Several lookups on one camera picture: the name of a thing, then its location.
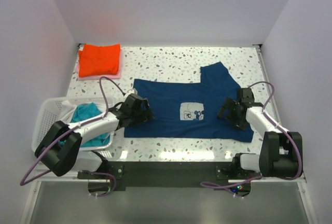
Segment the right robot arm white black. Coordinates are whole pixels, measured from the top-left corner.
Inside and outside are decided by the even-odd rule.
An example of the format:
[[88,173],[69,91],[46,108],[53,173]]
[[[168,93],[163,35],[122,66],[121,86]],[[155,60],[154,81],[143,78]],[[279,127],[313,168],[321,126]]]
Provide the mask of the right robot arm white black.
[[242,131],[252,125],[262,137],[260,153],[236,154],[232,159],[233,169],[285,180],[294,180],[303,174],[301,134],[289,131],[274,120],[267,113],[266,105],[255,101],[251,88],[238,89],[236,100],[226,98],[217,116]]

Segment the dark blue printed t-shirt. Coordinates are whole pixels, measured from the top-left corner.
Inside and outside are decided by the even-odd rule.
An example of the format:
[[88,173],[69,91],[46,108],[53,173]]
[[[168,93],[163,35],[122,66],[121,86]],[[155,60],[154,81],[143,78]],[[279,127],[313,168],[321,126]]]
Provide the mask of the dark blue printed t-shirt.
[[148,99],[154,119],[125,128],[127,138],[253,139],[251,127],[240,130],[217,116],[227,98],[236,99],[240,87],[221,62],[201,67],[199,83],[135,79],[133,87]]

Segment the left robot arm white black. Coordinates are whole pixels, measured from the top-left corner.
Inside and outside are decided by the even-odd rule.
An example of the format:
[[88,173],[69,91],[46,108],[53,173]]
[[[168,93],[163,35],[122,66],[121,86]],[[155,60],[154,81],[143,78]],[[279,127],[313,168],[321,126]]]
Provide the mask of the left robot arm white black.
[[106,159],[98,154],[96,147],[83,149],[83,144],[102,134],[112,134],[153,118],[148,100],[131,93],[124,101],[87,120],[74,123],[56,121],[48,128],[34,155],[58,177],[69,171],[96,172]]

